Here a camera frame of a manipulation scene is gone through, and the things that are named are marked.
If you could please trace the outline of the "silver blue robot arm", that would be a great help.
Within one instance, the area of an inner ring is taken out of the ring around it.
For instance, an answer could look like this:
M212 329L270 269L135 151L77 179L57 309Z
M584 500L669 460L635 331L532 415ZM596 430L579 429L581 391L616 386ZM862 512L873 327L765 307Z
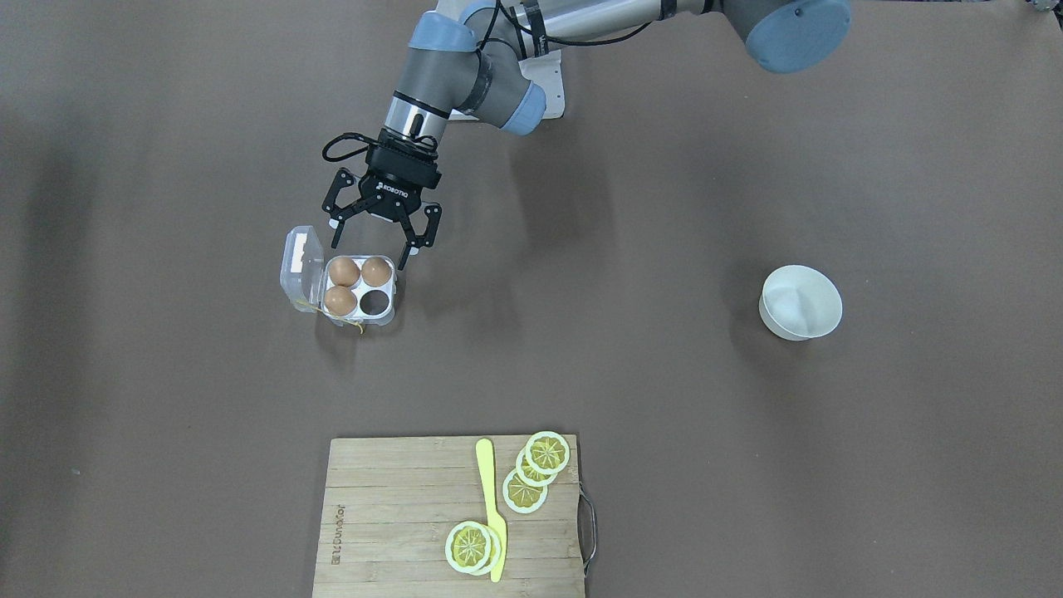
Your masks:
M452 113L517 135L546 116L549 93L523 75L524 61L562 47L626 41L680 12L720 12L764 71L793 73L830 56L851 24L847 1L474 1L459 16L425 12L414 27L409 54L374 139L361 143L362 175L340 168L322 208L337 247L345 223L372 213L401 226L402 262L431 247L440 205L421 193L441 180L439 143Z

